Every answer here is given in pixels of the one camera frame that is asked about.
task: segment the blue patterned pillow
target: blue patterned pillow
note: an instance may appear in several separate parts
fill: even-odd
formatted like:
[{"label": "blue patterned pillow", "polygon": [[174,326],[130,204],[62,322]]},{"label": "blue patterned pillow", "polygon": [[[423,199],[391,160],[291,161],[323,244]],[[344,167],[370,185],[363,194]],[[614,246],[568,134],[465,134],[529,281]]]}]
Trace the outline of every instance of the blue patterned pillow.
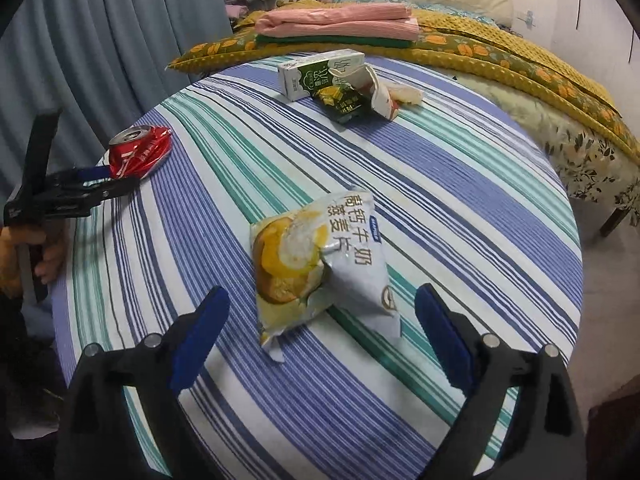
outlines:
[{"label": "blue patterned pillow", "polygon": [[334,1],[334,4],[341,4],[345,2],[358,2],[358,3],[393,2],[396,4],[405,4],[407,7],[413,7],[414,9],[433,10],[434,12],[442,12],[443,14],[450,14],[452,16],[461,16],[462,18],[471,18],[472,20],[476,20],[476,22],[497,27],[494,20],[486,16],[483,16],[482,14],[478,14],[476,12],[469,12],[468,10],[457,9],[456,7],[450,7],[450,6],[441,5],[441,4],[417,4],[415,2],[412,2],[411,0],[333,0],[333,1]]}]

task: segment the blue label on package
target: blue label on package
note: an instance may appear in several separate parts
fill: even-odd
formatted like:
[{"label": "blue label on package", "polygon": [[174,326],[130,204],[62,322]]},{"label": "blue label on package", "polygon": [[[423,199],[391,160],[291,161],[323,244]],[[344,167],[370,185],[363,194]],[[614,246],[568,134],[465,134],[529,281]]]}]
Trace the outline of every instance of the blue label on package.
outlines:
[{"label": "blue label on package", "polygon": [[380,231],[378,230],[378,221],[376,217],[371,215],[369,217],[369,229],[371,231],[371,236],[373,236],[373,240],[375,242],[380,243]]}]

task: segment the pink cloth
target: pink cloth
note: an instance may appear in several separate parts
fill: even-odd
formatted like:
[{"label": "pink cloth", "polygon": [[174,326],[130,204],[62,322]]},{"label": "pink cloth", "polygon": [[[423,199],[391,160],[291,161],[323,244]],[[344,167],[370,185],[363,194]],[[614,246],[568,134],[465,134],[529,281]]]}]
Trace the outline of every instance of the pink cloth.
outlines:
[{"label": "pink cloth", "polygon": [[255,31],[272,38],[358,36],[415,41],[418,22],[404,4],[354,4],[336,9],[271,10]]},{"label": "pink cloth", "polygon": [[226,16],[235,20],[239,20],[249,12],[249,9],[244,5],[225,5],[225,9]]}]

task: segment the table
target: table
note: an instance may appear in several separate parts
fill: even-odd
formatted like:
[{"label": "table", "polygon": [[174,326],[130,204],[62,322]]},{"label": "table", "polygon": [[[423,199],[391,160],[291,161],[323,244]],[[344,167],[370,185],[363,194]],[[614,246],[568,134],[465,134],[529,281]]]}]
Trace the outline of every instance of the table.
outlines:
[{"label": "table", "polygon": [[[130,347],[193,311],[213,285],[228,322],[180,402],[230,478],[415,478],[464,401],[415,319],[431,282],[480,333],[567,360],[582,295],[580,245],[545,156],[497,107],[436,72],[371,57],[425,92],[389,123],[348,128],[316,102],[278,92],[275,57],[229,68],[168,98],[136,124],[175,133],[167,162],[130,197],[72,222],[52,292],[67,379],[82,348]],[[374,192],[402,341],[391,346],[331,308],[284,336],[284,364],[257,343],[249,225],[352,185]],[[506,398],[481,467],[504,437]],[[150,464],[165,466],[135,390],[132,420]]]}]

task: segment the gray tile floor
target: gray tile floor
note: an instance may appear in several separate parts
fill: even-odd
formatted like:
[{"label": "gray tile floor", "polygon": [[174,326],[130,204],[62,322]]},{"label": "gray tile floor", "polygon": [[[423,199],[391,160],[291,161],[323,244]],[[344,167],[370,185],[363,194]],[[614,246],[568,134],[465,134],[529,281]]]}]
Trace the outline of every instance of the gray tile floor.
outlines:
[{"label": "gray tile floor", "polygon": [[599,227],[611,210],[572,200],[580,232],[584,300],[569,362],[583,423],[590,407],[640,374],[640,230],[625,219],[607,238]]}]

